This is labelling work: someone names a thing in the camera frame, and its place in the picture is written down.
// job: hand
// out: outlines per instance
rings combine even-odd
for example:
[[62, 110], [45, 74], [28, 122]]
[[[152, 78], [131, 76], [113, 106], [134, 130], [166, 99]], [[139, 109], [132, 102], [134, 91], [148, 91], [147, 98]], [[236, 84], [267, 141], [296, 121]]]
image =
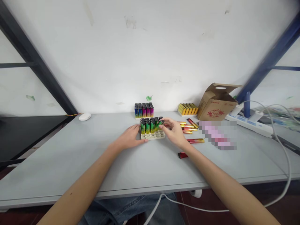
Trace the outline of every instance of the hand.
[[142, 139], [137, 140], [136, 136], [138, 134], [138, 131], [140, 129], [140, 125], [133, 125], [131, 127], [128, 127], [123, 134], [121, 134], [120, 137], [115, 140], [112, 145], [117, 147], [119, 150], [124, 150], [127, 148], [132, 148], [135, 146], [138, 146], [140, 144], [143, 144], [145, 142], [148, 142], [148, 139]]
[[161, 120], [165, 121], [164, 124], [166, 126], [159, 125], [159, 127], [163, 130], [173, 144], [177, 145], [179, 148], [182, 148], [188, 143], [183, 135], [180, 123], [171, 118], [162, 118]]

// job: person's lap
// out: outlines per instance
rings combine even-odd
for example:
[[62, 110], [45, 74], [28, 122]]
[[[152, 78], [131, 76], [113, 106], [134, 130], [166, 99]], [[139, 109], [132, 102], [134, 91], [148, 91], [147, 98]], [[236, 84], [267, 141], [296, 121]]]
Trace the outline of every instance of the person's lap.
[[[167, 194], [167, 196], [176, 201], [175, 193]], [[79, 224], [122, 225], [125, 220], [129, 220], [140, 213], [145, 213], [146, 218], [148, 218], [158, 199], [159, 194], [94, 200]], [[149, 224], [184, 225], [184, 221], [178, 205], [163, 196]]]

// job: computer mouse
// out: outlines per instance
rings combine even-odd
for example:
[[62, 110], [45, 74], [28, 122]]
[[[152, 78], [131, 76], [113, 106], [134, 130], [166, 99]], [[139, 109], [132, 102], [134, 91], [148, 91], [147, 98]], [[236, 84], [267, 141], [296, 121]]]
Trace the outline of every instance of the computer mouse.
[[84, 113], [79, 117], [80, 121], [86, 121], [88, 120], [92, 115], [90, 113]]

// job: red floor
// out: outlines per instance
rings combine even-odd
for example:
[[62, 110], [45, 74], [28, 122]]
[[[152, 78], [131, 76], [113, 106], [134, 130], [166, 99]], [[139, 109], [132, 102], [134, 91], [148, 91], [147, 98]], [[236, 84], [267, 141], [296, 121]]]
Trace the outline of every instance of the red floor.
[[[9, 173], [13, 167], [8, 167], [0, 172], [0, 179]], [[256, 195], [262, 202], [267, 203], [274, 199], [275, 195]], [[189, 192], [177, 192], [177, 200], [179, 202], [191, 205], [197, 208], [222, 210], [226, 209], [219, 198], [211, 189], [203, 190], [200, 198], [195, 198]], [[0, 225], [35, 225], [45, 215], [51, 206], [28, 207], [19, 209], [10, 209], [5, 213], [0, 213]], [[186, 225], [194, 224], [230, 224], [236, 225], [239, 222], [230, 212], [203, 212], [195, 210], [183, 205], [179, 205], [179, 209], [184, 218]], [[300, 196], [287, 195], [276, 204], [269, 206], [268, 210], [281, 223], [281, 225], [299, 225], [300, 224]], [[130, 219], [127, 225], [143, 224], [145, 218], [142, 214], [136, 215]]]

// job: cardboard box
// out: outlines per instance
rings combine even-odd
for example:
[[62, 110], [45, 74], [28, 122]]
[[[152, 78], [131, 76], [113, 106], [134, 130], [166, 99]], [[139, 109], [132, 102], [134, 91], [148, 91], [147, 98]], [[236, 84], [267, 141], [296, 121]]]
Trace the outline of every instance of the cardboard box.
[[211, 84], [205, 91], [197, 114], [198, 120], [222, 121], [238, 102], [229, 93], [242, 85]]

